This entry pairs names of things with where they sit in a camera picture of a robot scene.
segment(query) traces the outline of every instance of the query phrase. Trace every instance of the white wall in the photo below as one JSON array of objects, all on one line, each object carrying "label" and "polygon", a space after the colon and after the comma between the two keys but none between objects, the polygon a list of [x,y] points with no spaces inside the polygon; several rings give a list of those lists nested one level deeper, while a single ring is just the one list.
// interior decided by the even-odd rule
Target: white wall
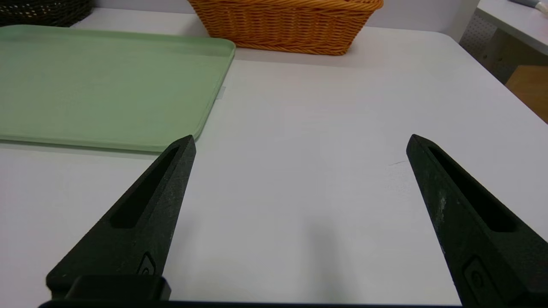
[{"label": "white wall", "polygon": [[[385,0],[367,23],[372,27],[401,28],[445,33],[457,42],[480,0]],[[98,0],[98,7],[190,13],[186,0]]]}]

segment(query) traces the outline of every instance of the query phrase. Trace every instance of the light green plastic tray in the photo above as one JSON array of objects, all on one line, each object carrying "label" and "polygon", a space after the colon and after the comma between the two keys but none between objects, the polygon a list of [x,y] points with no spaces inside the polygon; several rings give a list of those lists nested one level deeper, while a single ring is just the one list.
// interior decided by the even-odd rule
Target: light green plastic tray
[{"label": "light green plastic tray", "polygon": [[234,49],[217,38],[0,27],[0,139],[160,152],[197,138]]}]

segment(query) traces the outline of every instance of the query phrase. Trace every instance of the dark wicker basket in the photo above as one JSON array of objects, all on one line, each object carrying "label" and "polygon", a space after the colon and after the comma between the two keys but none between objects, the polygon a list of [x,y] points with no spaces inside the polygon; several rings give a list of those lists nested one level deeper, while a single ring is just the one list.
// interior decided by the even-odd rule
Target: dark wicker basket
[{"label": "dark wicker basket", "polygon": [[0,26],[70,27],[86,18],[93,0],[0,0]]}]

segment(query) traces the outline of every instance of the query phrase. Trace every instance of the wicker basket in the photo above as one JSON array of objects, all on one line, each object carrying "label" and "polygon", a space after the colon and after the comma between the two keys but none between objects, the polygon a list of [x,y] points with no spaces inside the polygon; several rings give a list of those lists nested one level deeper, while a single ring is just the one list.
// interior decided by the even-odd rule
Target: wicker basket
[{"label": "wicker basket", "polygon": [[93,0],[0,0],[0,26],[70,27],[87,17]]},{"label": "wicker basket", "polygon": [[383,0],[189,0],[209,35],[238,47],[343,55]]}]

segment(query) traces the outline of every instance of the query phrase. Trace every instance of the table surface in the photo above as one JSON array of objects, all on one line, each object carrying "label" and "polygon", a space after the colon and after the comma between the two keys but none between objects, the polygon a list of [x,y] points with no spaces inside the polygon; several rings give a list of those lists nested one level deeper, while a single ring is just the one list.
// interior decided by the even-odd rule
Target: table surface
[{"label": "table surface", "polygon": [[[78,28],[205,35],[97,9]],[[174,300],[458,304],[406,156],[438,143],[548,238],[548,126],[448,36],[366,27],[345,56],[237,49],[197,140],[164,271]],[[151,155],[0,144],[0,298],[48,271]]]},{"label": "table surface", "polygon": [[548,17],[540,11],[508,0],[481,0],[478,13],[498,28],[548,55]]}]

